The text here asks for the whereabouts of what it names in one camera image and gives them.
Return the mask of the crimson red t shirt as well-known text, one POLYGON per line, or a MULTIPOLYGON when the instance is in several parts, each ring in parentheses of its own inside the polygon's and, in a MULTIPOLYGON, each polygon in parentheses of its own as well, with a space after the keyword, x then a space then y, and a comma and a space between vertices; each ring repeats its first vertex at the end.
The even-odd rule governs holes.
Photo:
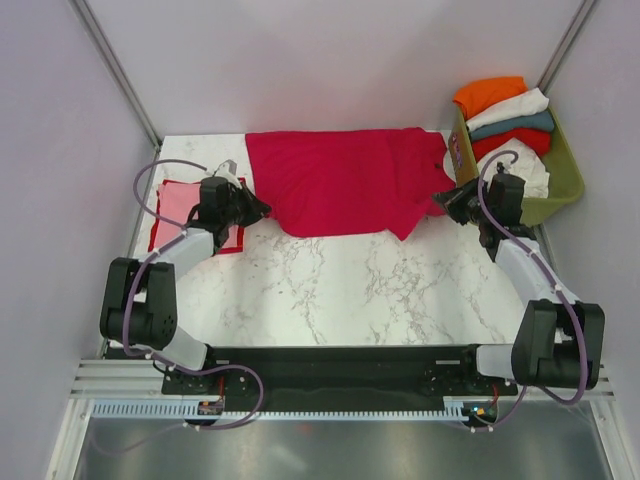
POLYGON ((255 195, 295 237, 389 231, 404 241, 442 215, 432 197, 455 186, 442 135, 419 127, 249 133, 245 143, 255 195))

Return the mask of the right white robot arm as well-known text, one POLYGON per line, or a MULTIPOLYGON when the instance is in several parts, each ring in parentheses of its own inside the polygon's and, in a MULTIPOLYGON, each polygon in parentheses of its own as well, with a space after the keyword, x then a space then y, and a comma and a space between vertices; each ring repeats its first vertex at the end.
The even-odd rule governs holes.
POLYGON ((525 307, 515 340, 478 346, 475 359, 458 368, 458 381, 473 394, 496 377, 582 395, 599 380, 605 314, 571 292, 542 256, 533 229, 521 221, 524 186, 523 179, 500 173, 489 183, 475 178, 433 197, 456 223, 478 227, 480 244, 525 307))

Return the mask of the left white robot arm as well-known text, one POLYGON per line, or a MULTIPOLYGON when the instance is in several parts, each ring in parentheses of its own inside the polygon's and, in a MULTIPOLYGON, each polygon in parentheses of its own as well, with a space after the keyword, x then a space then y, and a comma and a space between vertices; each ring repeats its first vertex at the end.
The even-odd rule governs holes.
POLYGON ((185 382, 208 393, 219 369, 208 345, 178 325, 177 280, 220 252, 234 227, 266 218, 271 208, 241 181, 220 175, 200 182, 186 222, 166 244, 143 258, 118 257, 109 266, 100 314, 101 335, 128 354, 149 354, 185 370, 185 382))

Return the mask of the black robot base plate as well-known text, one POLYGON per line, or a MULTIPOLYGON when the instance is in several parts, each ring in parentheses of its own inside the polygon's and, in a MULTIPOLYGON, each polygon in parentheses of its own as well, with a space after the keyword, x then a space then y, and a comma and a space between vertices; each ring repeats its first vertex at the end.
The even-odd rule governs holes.
POLYGON ((248 410, 275 407, 435 407, 443 397, 514 397, 480 375, 474 346, 229 347, 212 349, 207 376, 168 372, 165 395, 220 394, 248 410))

